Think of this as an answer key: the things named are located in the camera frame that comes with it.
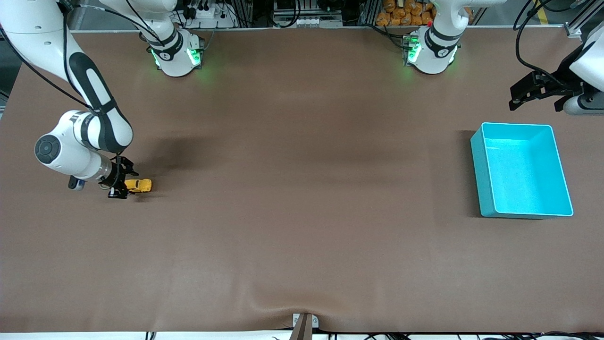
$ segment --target black cable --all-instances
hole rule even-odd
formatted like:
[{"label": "black cable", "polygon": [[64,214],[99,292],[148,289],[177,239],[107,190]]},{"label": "black cable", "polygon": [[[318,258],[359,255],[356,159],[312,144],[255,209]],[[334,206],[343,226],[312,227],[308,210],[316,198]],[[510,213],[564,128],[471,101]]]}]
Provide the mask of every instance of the black cable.
[{"label": "black cable", "polygon": [[[117,182],[120,179],[121,157],[120,157],[119,154],[115,154],[114,158],[115,158],[115,164],[117,165],[117,168],[115,170],[115,180],[114,180],[113,184],[111,184],[111,186],[108,189],[115,187],[115,185],[117,184]],[[154,332],[151,332],[151,339],[149,339],[149,340],[153,340],[153,338],[154,338],[153,333]]]},{"label": "black cable", "polygon": [[480,19],[483,18],[484,14],[487,12],[487,9],[489,9],[489,8],[488,7],[482,8],[482,11],[479,11],[480,16],[474,17],[474,20],[472,21],[473,26],[478,25],[478,22],[480,21]]},{"label": "black cable", "polygon": [[178,16],[178,22],[181,25],[181,28],[185,28],[185,24],[182,22],[182,18],[181,18],[181,14],[178,11],[175,11],[176,15]]},{"label": "black cable", "polygon": [[394,44],[394,46],[402,49],[402,50],[409,50],[408,47],[404,47],[403,45],[397,43],[396,41],[394,41],[394,38],[392,38],[392,34],[390,34],[388,32],[388,29],[386,28],[386,26],[384,26],[384,31],[386,32],[386,34],[388,35],[388,38],[390,39],[390,41]]},{"label": "black cable", "polygon": [[25,58],[17,51],[17,48],[13,45],[13,43],[9,40],[6,32],[2,29],[2,27],[0,27],[0,34],[2,35],[2,37],[4,38],[4,40],[8,43],[8,47],[11,49],[11,51],[13,51],[17,57],[19,58],[19,60],[21,60],[21,62],[23,62],[23,64],[25,64],[25,66],[27,66],[31,71],[33,71],[33,73],[35,73],[36,75],[38,75],[40,78],[42,78],[45,82],[47,82],[49,85],[51,85],[52,87],[54,87],[56,90],[58,90],[59,92],[61,92],[62,94],[68,96],[69,98],[75,100],[76,102],[78,102],[79,104],[83,105],[84,107],[86,107],[87,109],[91,110],[92,108],[82,102],[80,99],[74,97],[71,95],[71,93],[63,90],[62,88],[58,87],[55,83],[53,83],[52,81],[50,81],[48,78],[46,78],[44,75],[42,75],[42,73],[40,73],[38,70],[36,70],[30,63],[29,61],[25,60]]},{"label": "black cable", "polygon": [[214,30],[212,31],[212,35],[210,36],[210,40],[208,40],[208,44],[204,46],[204,51],[207,51],[208,48],[210,47],[210,44],[212,43],[212,40],[214,39],[214,34],[216,33],[217,28],[218,28],[218,22],[216,22],[216,27],[214,27]]},{"label": "black cable", "polygon": [[390,36],[391,36],[391,37],[393,37],[393,38],[399,38],[399,39],[402,39],[402,38],[403,38],[403,36],[402,36],[402,35],[399,35],[399,34],[393,34],[393,33],[388,33],[388,32],[386,32],[386,31],[382,31],[382,30],[380,30],[380,29],[379,29],[379,27],[377,27],[377,26],[375,26],[375,25],[371,25],[371,24],[361,24],[361,25],[359,25],[359,26],[371,27],[371,28],[372,28],[374,31],[378,32],[379,34],[381,34],[381,35],[383,35],[383,36],[388,36],[388,35],[390,35]]},{"label": "black cable", "polygon": [[155,33],[155,31],[153,31],[151,29],[151,27],[147,24],[147,22],[145,20],[143,20],[143,18],[138,14],[137,10],[134,9],[134,7],[132,7],[132,4],[130,3],[130,0],[126,0],[126,3],[128,3],[128,7],[130,7],[130,9],[134,12],[134,14],[137,15],[138,19],[145,24],[145,26],[147,26],[147,32],[149,32],[149,34],[151,34],[153,36],[153,38],[155,38],[157,40],[157,42],[159,42],[162,46],[165,46],[162,42],[161,39],[159,38],[159,36],[157,35],[157,33]]},{"label": "black cable", "polygon": [[[533,8],[528,11],[527,13],[527,17],[526,19],[524,19],[524,22],[518,27],[518,34],[516,35],[516,45],[515,45],[515,49],[516,49],[516,59],[520,62],[520,64],[523,64],[524,66],[535,70],[537,72],[542,73],[543,75],[545,75],[546,77],[548,77],[549,79],[551,79],[553,82],[557,83],[558,85],[560,85],[561,88],[568,90],[568,91],[572,91],[572,89],[570,87],[568,87],[566,84],[562,83],[561,81],[559,81],[556,77],[554,77],[551,73],[549,73],[548,71],[545,71],[544,69],[537,67],[533,64],[528,63],[527,61],[525,61],[521,56],[520,56],[520,38],[522,36],[522,32],[524,31],[524,28],[526,27],[526,25],[528,24],[529,20],[535,15],[537,14],[537,11],[539,11],[539,9],[541,9],[541,7],[543,7],[544,4],[547,4],[548,2],[550,2],[551,0],[545,0],[542,3],[540,3],[538,6],[533,6]],[[524,10],[526,9],[526,7],[528,6],[528,2],[527,4],[522,8],[521,13],[519,14],[519,16],[522,14],[522,12],[524,12]]]},{"label": "black cable", "polygon": [[249,27],[249,26],[248,26],[248,24],[252,24],[252,25],[254,24],[254,22],[253,22],[253,21],[249,21],[249,20],[242,19],[242,18],[241,18],[241,17],[240,17],[240,16],[237,14],[237,12],[236,12],[236,11],[234,11],[234,10],[232,10],[232,9],[231,9],[231,7],[229,7],[228,5],[227,5],[226,7],[227,7],[227,9],[228,9],[228,11],[229,11],[230,13],[232,13],[232,14],[233,14],[233,15],[234,15],[234,16],[235,16],[237,19],[239,19],[239,21],[244,22],[246,27]]},{"label": "black cable", "polygon": [[579,338],[581,340],[590,340],[588,337],[578,334],[578,333],[566,333],[566,332],[558,332],[558,331],[543,333],[542,335],[539,335],[538,338],[541,336],[548,336],[548,335],[568,336],[568,337],[572,337],[572,338]]},{"label": "black cable", "polygon": [[121,14],[121,13],[117,13],[116,11],[110,10],[110,9],[106,9],[103,7],[98,7],[98,6],[93,6],[93,5],[74,5],[74,8],[91,8],[93,10],[99,10],[99,11],[105,11],[107,13],[111,13],[113,15],[117,15],[121,18],[124,18],[128,21],[130,21],[131,23],[133,23],[134,25],[136,25],[138,28],[144,30],[145,32],[147,32],[149,35],[153,36],[155,33],[151,32],[150,30],[148,30],[145,26],[139,24],[138,22],[132,20],[131,18],[128,18],[127,16]]},{"label": "black cable", "polygon": [[403,333],[386,333],[388,339],[393,338],[394,340],[411,340],[407,334]]},{"label": "black cable", "polygon": [[281,26],[280,24],[277,24],[271,18],[271,11],[272,10],[270,10],[270,9],[267,10],[269,8],[268,5],[269,5],[270,1],[271,0],[266,0],[266,2],[265,2],[265,12],[266,12],[266,20],[268,22],[270,22],[273,26],[277,26],[279,28],[288,28],[288,27],[291,27],[291,26],[293,26],[298,21],[298,19],[300,18],[300,15],[302,14],[302,3],[300,2],[300,0],[296,0],[296,3],[298,4],[298,15],[296,16],[296,6],[294,4],[294,17],[292,18],[292,21],[289,24],[285,25],[285,26]]},{"label": "black cable", "polygon": [[111,157],[109,160],[116,159],[117,157],[119,157],[121,155],[122,152],[124,152],[124,151],[120,151],[120,152],[116,153],[115,156]]},{"label": "black cable", "polygon": [[543,8],[545,8],[546,10],[553,12],[553,13],[565,12],[567,10],[572,9],[570,6],[568,6],[567,8],[551,8],[551,7],[548,7],[548,5],[544,5]]},{"label": "black cable", "polygon": [[520,21],[520,17],[522,17],[522,14],[524,13],[524,11],[526,11],[527,7],[529,6],[529,4],[531,2],[533,2],[533,0],[527,0],[526,4],[524,4],[524,6],[522,6],[522,9],[518,13],[516,20],[514,20],[514,25],[512,26],[512,30],[518,31],[518,21]]}]

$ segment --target orange package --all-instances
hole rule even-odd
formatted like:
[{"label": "orange package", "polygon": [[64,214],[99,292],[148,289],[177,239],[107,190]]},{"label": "orange package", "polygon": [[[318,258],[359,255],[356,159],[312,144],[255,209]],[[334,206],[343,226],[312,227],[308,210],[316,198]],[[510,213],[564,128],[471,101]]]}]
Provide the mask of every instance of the orange package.
[{"label": "orange package", "polygon": [[415,0],[405,0],[405,12],[411,13],[411,11],[417,7]]},{"label": "orange package", "polygon": [[407,13],[401,20],[401,25],[411,25],[411,14]]},{"label": "orange package", "polygon": [[405,10],[402,8],[397,8],[392,12],[393,19],[402,19],[406,15]]},{"label": "orange package", "polygon": [[376,25],[378,25],[378,26],[388,26],[388,23],[390,23],[390,13],[380,12],[377,15]]},{"label": "orange package", "polygon": [[384,5],[384,10],[388,13],[392,13],[396,9],[396,2],[394,0],[384,0],[382,4]]},{"label": "orange package", "polygon": [[411,10],[411,15],[420,15],[422,14],[423,5],[419,2],[416,3],[416,6]]},{"label": "orange package", "polygon": [[464,7],[464,9],[466,10],[467,15],[469,16],[468,22],[471,24],[472,21],[474,21],[474,12],[472,12],[472,9],[470,9],[470,7]]},{"label": "orange package", "polygon": [[417,15],[411,17],[411,25],[419,26],[422,24],[422,18]]},{"label": "orange package", "polygon": [[423,25],[428,25],[429,22],[432,21],[432,16],[430,15],[430,12],[423,12],[422,13],[422,24]]}]

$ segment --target green led light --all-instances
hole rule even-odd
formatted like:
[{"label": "green led light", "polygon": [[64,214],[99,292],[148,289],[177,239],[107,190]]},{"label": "green led light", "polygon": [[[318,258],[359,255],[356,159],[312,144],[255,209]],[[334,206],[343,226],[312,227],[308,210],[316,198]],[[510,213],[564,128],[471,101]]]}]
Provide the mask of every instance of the green led light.
[{"label": "green led light", "polygon": [[417,61],[417,56],[419,55],[419,53],[422,50],[422,45],[418,42],[416,43],[415,47],[411,49],[411,51],[409,51],[409,58],[408,61],[409,62],[415,62]]},{"label": "green led light", "polygon": [[193,65],[199,64],[199,52],[196,50],[187,49],[187,54],[189,55],[189,59],[191,59]]},{"label": "green led light", "polygon": [[155,59],[155,65],[157,65],[157,67],[159,67],[159,61],[157,60],[157,56],[155,55],[155,51],[151,50],[151,54],[153,55],[153,58]]}]

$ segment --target metal frame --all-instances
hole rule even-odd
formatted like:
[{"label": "metal frame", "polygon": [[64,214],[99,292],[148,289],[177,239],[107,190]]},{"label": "metal frame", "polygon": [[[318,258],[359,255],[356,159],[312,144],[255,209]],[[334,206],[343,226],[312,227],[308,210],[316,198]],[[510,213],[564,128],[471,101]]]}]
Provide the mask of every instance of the metal frame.
[{"label": "metal frame", "polygon": [[359,16],[359,25],[360,24],[376,24],[376,18],[378,13],[380,12],[382,7],[381,0],[367,0],[365,2],[365,8],[361,10],[361,15]]},{"label": "metal frame", "polygon": [[581,27],[585,25],[596,13],[604,8],[604,0],[590,0],[583,6],[583,9],[579,12],[571,22],[567,22],[564,27],[566,28],[567,35],[569,38],[580,38]]},{"label": "metal frame", "polygon": [[231,0],[231,5],[235,9],[235,13],[240,18],[239,27],[249,27],[249,22],[252,22],[253,2],[248,0]]},{"label": "metal frame", "polygon": [[[320,19],[319,27],[341,27],[342,26],[342,11],[325,11],[317,4],[317,0],[300,0],[300,19]],[[272,19],[274,22],[281,24],[290,22],[292,17],[297,12],[294,8],[281,9],[277,8],[277,2],[273,1]]]},{"label": "metal frame", "polygon": [[488,7],[480,7],[478,10],[476,10],[476,12],[474,13],[474,20],[472,21],[472,23],[470,25],[472,26],[476,26],[478,25],[478,21],[480,21],[480,19],[483,18],[483,15],[487,12]]},{"label": "metal frame", "polygon": [[[404,26],[404,27],[395,27],[395,30],[401,29],[401,28],[417,28],[419,26]],[[543,30],[547,30],[547,29],[551,29],[551,28],[561,28],[564,27],[564,25],[560,24],[560,25],[527,25],[527,28],[540,28]],[[363,27],[363,26],[343,26],[343,27],[338,27],[340,29],[346,29],[346,30],[371,30],[371,28],[369,27]],[[468,30],[484,30],[484,29],[491,29],[491,28],[503,28],[503,29],[510,29],[512,28],[512,25],[493,25],[493,26],[468,26],[467,29]],[[262,30],[280,30],[280,28],[275,28],[275,27],[252,27],[252,28],[218,28],[216,31],[220,32],[220,31],[262,31]],[[194,31],[213,31],[213,29],[195,29]],[[138,32],[138,30],[136,29],[131,29],[131,30],[73,30],[71,31],[72,34],[90,34],[90,33],[97,33],[97,34],[103,34],[103,33],[135,33]]]},{"label": "metal frame", "polygon": [[315,319],[315,317],[311,314],[301,314],[296,321],[289,340],[312,340],[313,319]]}]

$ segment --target white robotic arm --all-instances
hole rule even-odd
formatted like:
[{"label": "white robotic arm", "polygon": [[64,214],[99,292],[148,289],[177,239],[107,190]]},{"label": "white robotic arm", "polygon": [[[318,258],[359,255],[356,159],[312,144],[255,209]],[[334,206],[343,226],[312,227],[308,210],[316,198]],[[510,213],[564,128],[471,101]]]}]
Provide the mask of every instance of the white robotic arm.
[{"label": "white robotic arm", "polygon": [[176,0],[100,0],[137,23],[151,46],[157,66],[171,77],[185,76],[201,65],[202,41],[187,30],[177,30],[169,13]]},{"label": "white robotic arm", "polygon": [[430,27],[420,27],[410,33],[417,36],[415,49],[405,51],[406,61],[419,71],[437,74],[453,61],[457,42],[465,31],[469,16],[464,7],[490,7],[506,0],[432,0],[436,18]]},{"label": "white robotic arm", "polygon": [[562,96],[556,111],[573,116],[604,115],[604,22],[552,74],[532,71],[510,87],[510,110],[535,99]]},{"label": "white robotic arm", "polygon": [[111,162],[98,151],[121,154],[132,141],[132,127],[120,112],[96,65],[82,52],[55,0],[0,0],[0,24],[7,41],[27,62],[68,81],[90,111],[69,111],[36,143],[45,166],[72,176],[70,187],[98,181],[125,198],[126,174],[135,174],[124,157]]}]

